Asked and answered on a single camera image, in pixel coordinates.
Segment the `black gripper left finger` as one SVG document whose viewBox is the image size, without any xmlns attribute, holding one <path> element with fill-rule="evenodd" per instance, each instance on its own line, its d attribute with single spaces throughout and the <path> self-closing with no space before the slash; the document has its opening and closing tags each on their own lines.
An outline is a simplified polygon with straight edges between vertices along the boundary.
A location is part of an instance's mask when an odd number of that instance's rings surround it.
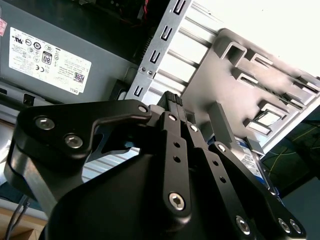
<svg viewBox="0 0 320 240">
<path fill-rule="evenodd" d="M 50 218 L 72 190 L 132 160 L 182 156 L 176 94 L 157 105 L 136 99 L 28 107 L 17 116 L 4 174 L 8 182 L 38 201 Z"/>
</svg>

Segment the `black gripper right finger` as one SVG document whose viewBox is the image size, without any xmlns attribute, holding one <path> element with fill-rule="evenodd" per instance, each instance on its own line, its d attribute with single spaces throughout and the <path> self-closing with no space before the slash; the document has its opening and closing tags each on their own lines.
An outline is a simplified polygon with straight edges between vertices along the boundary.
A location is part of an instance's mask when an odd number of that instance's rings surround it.
<svg viewBox="0 0 320 240">
<path fill-rule="evenodd" d="M 175 97 L 192 167 L 191 196 L 206 238 L 306 238 L 293 214 L 222 143 L 208 145 Z"/>
</svg>

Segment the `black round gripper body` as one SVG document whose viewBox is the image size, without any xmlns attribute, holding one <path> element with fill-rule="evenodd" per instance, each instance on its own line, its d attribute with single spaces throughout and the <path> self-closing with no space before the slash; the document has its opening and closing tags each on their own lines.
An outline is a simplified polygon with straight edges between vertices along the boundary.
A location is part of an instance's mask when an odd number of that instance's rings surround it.
<svg viewBox="0 0 320 240">
<path fill-rule="evenodd" d="M 163 160 L 136 156 L 65 195 L 46 226 L 48 240 L 305 240 L 206 238 L 192 200 L 188 151 Z"/>
</svg>

